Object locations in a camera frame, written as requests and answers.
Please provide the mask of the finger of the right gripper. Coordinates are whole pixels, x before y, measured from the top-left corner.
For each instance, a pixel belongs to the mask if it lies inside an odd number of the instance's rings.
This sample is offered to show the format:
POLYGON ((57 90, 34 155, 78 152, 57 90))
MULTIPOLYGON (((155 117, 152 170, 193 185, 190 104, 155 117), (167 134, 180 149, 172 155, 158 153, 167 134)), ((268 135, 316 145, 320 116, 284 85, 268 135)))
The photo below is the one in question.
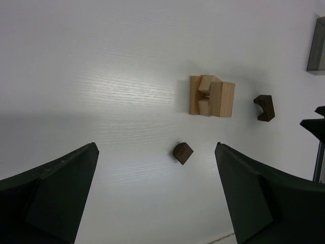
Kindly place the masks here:
POLYGON ((324 121, 325 106, 317 107, 315 112, 323 116, 318 119, 304 119, 300 125, 313 134, 320 142, 325 141, 325 121, 324 121))

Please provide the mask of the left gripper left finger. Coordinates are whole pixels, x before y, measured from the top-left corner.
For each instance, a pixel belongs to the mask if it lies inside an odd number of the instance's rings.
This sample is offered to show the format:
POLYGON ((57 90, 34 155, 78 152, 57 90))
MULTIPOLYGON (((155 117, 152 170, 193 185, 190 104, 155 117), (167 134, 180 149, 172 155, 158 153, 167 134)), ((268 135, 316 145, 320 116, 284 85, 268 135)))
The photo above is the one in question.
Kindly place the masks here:
POLYGON ((92 142, 1 180, 1 243, 74 243, 98 162, 92 142))

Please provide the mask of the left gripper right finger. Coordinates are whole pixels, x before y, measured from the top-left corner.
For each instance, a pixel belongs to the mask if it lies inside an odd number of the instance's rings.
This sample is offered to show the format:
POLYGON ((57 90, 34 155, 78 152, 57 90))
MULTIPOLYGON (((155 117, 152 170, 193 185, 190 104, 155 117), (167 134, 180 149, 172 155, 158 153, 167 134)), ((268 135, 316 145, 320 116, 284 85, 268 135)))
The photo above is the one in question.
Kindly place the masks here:
POLYGON ((237 243, 324 243, 324 184, 220 142, 215 157, 237 243))

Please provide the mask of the dark wood arch block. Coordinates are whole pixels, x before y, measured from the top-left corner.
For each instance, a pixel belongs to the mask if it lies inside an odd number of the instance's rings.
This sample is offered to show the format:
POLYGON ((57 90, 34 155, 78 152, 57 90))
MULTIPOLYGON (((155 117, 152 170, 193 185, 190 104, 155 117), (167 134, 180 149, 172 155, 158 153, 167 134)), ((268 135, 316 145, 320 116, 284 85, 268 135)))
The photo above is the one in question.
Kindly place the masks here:
POLYGON ((259 121, 270 122, 275 117, 273 99, 271 95, 259 95, 253 102, 260 106, 262 113, 257 117, 259 121))

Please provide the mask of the smoky transparent plastic bin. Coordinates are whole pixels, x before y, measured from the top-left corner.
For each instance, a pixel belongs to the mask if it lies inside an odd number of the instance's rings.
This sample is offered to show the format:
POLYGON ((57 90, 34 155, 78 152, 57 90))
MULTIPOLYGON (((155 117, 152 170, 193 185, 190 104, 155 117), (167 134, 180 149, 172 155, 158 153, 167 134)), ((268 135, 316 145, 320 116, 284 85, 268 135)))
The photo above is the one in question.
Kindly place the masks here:
POLYGON ((316 20, 306 71, 324 75, 324 17, 316 20))

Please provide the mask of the dark wood small block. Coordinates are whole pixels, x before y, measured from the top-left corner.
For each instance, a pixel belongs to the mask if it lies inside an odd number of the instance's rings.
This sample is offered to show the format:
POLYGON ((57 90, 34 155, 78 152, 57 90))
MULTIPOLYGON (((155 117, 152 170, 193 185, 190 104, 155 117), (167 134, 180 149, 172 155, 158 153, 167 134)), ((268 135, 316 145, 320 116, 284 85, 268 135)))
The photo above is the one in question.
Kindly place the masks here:
POLYGON ((177 144, 172 152, 173 157, 181 165, 184 165, 192 154, 193 154, 193 149, 186 142, 181 142, 177 144))

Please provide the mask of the light wood hexagonal block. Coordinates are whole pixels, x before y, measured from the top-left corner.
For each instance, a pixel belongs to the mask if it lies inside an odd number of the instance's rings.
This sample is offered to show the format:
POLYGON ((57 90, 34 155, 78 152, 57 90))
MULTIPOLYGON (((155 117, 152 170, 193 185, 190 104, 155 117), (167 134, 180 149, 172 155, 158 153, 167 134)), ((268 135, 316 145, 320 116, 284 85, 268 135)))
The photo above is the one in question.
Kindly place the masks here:
POLYGON ((234 83, 212 82, 209 102, 211 116, 232 117, 234 94, 234 83))

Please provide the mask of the light wood small cube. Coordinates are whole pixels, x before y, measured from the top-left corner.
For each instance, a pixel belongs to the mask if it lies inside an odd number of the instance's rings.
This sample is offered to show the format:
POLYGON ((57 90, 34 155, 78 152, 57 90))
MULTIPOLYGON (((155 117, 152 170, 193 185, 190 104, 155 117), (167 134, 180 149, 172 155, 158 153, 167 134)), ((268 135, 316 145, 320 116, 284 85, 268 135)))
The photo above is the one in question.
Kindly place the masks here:
POLYGON ((201 82, 198 88, 198 91, 209 95, 211 89, 211 83, 213 82, 214 76, 213 75, 203 75, 201 77, 201 82))

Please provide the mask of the long light wood block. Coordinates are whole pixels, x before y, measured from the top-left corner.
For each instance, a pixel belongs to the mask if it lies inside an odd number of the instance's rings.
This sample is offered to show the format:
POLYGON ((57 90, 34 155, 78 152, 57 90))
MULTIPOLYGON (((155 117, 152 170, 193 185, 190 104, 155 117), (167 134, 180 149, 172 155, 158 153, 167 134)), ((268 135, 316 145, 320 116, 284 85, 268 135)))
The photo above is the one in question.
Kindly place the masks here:
POLYGON ((205 95, 199 91, 201 76, 190 77, 190 96, 189 96, 189 114, 199 115, 198 100, 203 99, 205 95))

